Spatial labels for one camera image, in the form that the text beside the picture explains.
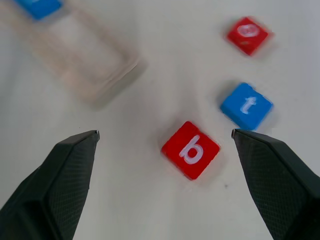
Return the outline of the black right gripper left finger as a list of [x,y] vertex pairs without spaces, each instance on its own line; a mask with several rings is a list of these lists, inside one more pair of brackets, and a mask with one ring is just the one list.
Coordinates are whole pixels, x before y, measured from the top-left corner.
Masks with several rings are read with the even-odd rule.
[[53,147],[0,209],[0,240],[73,240],[99,140],[90,130]]

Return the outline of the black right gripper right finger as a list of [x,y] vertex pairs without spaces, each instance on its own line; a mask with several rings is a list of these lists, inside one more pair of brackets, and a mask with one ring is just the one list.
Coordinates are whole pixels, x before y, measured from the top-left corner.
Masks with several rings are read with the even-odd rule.
[[320,240],[320,177],[281,140],[243,129],[231,137],[273,240]]

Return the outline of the blue letter t block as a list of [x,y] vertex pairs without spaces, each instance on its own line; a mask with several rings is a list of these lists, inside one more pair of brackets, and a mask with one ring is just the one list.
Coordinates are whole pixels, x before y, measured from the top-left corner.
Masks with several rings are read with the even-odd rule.
[[254,131],[273,108],[273,103],[250,84],[240,83],[222,102],[220,110],[238,127]]

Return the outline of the red letter b block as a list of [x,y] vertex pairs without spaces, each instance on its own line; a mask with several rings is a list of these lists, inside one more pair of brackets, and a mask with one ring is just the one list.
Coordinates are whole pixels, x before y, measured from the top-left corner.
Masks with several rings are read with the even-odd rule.
[[221,147],[191,121],[186,121],[162,146],[161,152],[188,179],[196,180]]

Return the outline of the wooden tray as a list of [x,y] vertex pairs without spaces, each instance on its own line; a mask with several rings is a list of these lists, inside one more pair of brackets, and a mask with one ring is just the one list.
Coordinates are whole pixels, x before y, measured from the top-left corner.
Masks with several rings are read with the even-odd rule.
[[111,32],[78,0],[40,20],[13,0],[0,0],[8,25],[32,54],[87,106],[100,109],[130,86],[145,65],[135,47]]

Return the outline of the red letter o block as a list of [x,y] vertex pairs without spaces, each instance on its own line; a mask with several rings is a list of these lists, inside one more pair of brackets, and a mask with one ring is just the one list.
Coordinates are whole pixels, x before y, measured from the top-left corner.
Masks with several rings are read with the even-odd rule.
[[251,16],[236,21],[226,34],[226,39],[247,56],[263,47],[274,33]]

